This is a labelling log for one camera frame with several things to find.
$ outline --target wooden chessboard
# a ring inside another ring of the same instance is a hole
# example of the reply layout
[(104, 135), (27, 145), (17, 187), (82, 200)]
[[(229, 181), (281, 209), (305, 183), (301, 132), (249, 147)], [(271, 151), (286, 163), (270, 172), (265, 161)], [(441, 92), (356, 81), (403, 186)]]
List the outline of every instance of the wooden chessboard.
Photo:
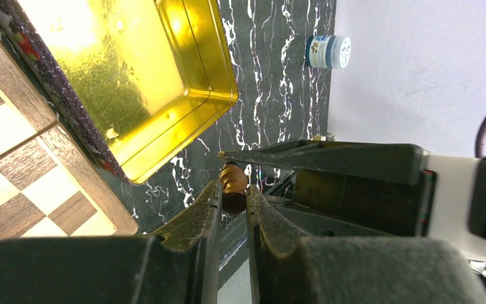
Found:
[(0, 47), (0, 239), (136, 231), (137, 223)]

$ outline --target marble countertop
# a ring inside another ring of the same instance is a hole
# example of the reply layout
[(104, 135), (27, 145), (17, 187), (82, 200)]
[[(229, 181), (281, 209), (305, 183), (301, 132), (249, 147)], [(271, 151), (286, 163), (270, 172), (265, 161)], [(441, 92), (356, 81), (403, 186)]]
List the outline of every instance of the marble countertop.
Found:
[[(333, 34), (335, 1), (228, 0), (218, 5), (238, 103), (143, 185), (125, 184), (98, 170), (138, 222), (139, 233), (162, 226), (218, 178), (219, 150), (254, 149), (327, 131), (330, 71), (305, 66), (304, 49), (309, 36)], [(56, 111), (1, 31), (0, 40)], [(250, 182), (263, 189), (281, 174), (258, 166), (244, 169)], [(223, 215), (223, 225), (232, 219)]]

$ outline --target robotic claw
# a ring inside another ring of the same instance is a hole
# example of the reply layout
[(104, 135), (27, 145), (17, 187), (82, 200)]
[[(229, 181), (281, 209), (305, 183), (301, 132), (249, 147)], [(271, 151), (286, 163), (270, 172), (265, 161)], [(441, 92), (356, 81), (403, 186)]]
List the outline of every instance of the robotic claw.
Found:
[[(221, 209), (246, 209), (253, 303), (486, 302), (486, 159), (327, 141), (219, 154), (220, 181), (148, 236), (0, 241), (0, 303), (216, 303)], [(291, 173), (245, 192), (235, 162)]]

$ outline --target white wall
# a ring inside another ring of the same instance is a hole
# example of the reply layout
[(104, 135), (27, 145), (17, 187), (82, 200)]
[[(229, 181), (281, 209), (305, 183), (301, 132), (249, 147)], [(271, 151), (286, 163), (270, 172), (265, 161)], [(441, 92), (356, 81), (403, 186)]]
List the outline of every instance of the white wall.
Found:
[(486, 114), (486, 1), (337, 0), (335, 33), (352, 43), (332, 73), (337, 140), (473, 155)]

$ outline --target gold tin box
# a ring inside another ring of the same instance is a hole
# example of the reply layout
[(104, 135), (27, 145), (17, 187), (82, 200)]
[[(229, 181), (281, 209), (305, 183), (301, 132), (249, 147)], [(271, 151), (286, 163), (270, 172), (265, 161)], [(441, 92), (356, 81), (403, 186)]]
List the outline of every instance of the gold tin box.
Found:
[(134, 184), (237, 102), (215, 0), (0, 0), (0, 24), (98, 164)]

